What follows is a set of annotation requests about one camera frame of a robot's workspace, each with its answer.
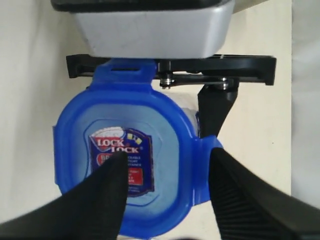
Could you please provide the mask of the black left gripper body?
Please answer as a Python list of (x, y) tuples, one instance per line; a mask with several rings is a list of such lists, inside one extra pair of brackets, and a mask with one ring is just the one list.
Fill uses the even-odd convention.
[(162, 87), (242, 83), (274, 85), (277, 59), (266, 55), (217, 54), (204, 59), (156, 59), (155, 79)]

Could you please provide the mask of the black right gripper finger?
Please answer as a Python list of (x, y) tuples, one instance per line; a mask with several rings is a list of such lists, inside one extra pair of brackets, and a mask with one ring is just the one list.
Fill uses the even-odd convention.
[(209, 194), (223, 240), (318, 240), (320, 210), (268, 184), (223, 148), (209, 163)]
[(239, 86), (218, 88), (204, 85), (197, 95), (198, 120), (201, 137), (218, 136), (238, 97)]
[(115, 240), (128, 195), (128, 157), (117, 152), (52, 202), (0, 225), (2, 240)]

